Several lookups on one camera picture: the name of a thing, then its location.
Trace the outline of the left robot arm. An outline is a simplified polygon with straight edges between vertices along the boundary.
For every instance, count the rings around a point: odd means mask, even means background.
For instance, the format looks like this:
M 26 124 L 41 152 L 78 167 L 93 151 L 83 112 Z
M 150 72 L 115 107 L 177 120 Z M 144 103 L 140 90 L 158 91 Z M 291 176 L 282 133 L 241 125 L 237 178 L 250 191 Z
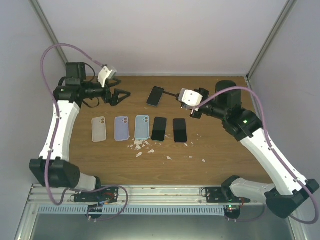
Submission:
M 92 202 L 102 199 L 103 189 L 98 186 L 97 177 L 81 173 L 78 166 L 70 163 L 69 150 L 74 124 L 84 100 L 102 99 L 111 106 L 123 100 L 119 97 L 123 91 L 110 90 L 120 83 L 120 80 L 109 83 L 115 75 L 113 68 L 104 65 L 97 81 L 87 81 L 85 63 L 66 64 L 66 76 L 53 91 L 53 115 L 46 142 L 39 157 L 29 162 L 30 171 L 43 187 L 82 190 Z

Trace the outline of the black smartphone from white case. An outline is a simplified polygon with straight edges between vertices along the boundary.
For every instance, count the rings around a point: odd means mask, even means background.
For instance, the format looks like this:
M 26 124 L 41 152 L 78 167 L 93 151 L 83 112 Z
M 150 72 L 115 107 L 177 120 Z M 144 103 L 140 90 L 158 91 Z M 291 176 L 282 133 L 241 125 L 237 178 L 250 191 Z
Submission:
M 176 99 L 179 97 L 179 93 L 177 94 L 174 94 L 174 93 L 171 93 L 171 92 L 167 92 L 167 91 L 163 91 L 163 94 L 165 95 L 169 95 L 169 96 L 172 96 L 172 97 L 175 97 Z

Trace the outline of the phone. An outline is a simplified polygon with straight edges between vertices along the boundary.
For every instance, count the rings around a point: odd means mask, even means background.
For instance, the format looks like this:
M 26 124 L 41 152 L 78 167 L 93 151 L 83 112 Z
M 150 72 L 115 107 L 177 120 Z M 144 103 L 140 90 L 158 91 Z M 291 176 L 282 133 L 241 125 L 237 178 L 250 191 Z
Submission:
M 164 93 L 163 88 L 154 86 L 149 94 L 146 104 L 153 107 L 157 107 L 160 103 L 163 93 Z
M 103 142 L 107 139 L 106 119 L 103 116 L 91 120 L 91 136 L 94 143 Z
M 117 116 L 114 119 L 114 140 L 116 142 L 129 139 L 129 118 L 128 116 Z

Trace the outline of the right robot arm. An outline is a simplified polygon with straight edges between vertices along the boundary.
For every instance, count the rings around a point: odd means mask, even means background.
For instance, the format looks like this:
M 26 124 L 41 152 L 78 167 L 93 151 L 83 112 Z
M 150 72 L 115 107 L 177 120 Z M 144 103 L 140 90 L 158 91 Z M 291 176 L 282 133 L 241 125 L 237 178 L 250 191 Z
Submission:
M 181 108 L 190 110 L 190 117 L 200 119 L 202 115 L 221 120 L 224 130 L 241 143 L 260 163 L 272 180 L 271 184 L 248 181 L 233 175 L 220 186 L 223 200 L 228 203 L 245 198 L 266 205 L 277 217 L 293 217 L 293 212 L 307 199 L 313 203 L 315 216 L 311 221 L 299 220 L 302 224 L 315 224 L 320 217 L 314 193 L 320 188 L 315 179 L 306 179 L 286 159 L 272 142 L 265 117 L 242 107 L 242 92 L 249 92 L 255 99 L 257 94 L 247 87 L 236 85 L 231 80 L 221 80 L 215 85 L 215 94 L 209 95 L 204 88 L 183 88 L 175 94 Z

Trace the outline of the purple smartphone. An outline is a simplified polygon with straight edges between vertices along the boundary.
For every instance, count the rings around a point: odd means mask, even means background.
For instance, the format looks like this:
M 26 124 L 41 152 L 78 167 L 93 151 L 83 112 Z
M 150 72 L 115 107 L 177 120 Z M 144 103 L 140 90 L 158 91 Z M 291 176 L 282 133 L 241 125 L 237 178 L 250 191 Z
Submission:
M 173 138 L 175 143 L 186 143 L 187 137 L 187 126 L 184 118 L 173 119 Z

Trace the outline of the light blue phone case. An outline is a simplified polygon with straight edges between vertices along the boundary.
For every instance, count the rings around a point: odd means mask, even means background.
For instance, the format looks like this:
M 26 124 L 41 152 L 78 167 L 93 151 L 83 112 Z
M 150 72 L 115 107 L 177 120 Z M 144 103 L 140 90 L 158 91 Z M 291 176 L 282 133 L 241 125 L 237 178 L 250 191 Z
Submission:
M 150 117 L 137 115 L 135 117 L 134 137 L 137 140 L 147 140 L 150 136 Z

